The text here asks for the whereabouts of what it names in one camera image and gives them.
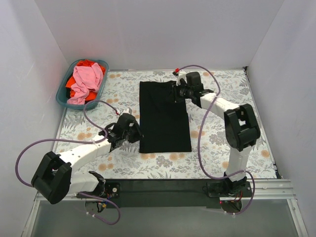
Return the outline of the black t shirt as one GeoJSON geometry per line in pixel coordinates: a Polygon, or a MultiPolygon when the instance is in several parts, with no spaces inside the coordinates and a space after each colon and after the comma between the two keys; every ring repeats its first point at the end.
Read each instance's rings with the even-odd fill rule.
{"type": "Polygon", "coordinates": [[[173,82],[142,81],[139,84],[139,152],[191,152],[186,102],[174,102],[173,82]]]}

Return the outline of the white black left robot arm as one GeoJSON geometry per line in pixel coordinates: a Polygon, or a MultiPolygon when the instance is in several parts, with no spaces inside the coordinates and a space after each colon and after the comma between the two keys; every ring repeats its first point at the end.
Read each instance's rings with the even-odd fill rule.
{"type": "Polygon", "coordinates": [[[113,192],[105,178],[95,171],[80,174],[78,170],[97,157],[109,154],[124,142],[135,143],[142,138],[136,118],[123,113],[116,123],[106,126],[92,143],[80,145],[56,154],[48,152],[41,160],[32,180],[32,186],[51,204],[60,202],[68,194],[105,198],[113,192]]]}

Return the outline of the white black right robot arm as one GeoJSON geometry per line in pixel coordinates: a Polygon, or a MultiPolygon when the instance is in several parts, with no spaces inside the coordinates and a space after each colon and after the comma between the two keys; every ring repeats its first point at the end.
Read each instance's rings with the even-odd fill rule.
{"type": "Polygon", "coordinates": [[[205,89],[198,72],[173,72],[177,78],[172,85],[174,102],[190,99],[201,109],[212,112],[224,120],[226,140],[230,146],[229,164],[223,177],[211,177],[207,183],[210,197],[241,196],[252,194],[247,181],[246,166],[250,151],[261,136],[261,131],[251,105],[229,102],[210,89],[205,89]]]}

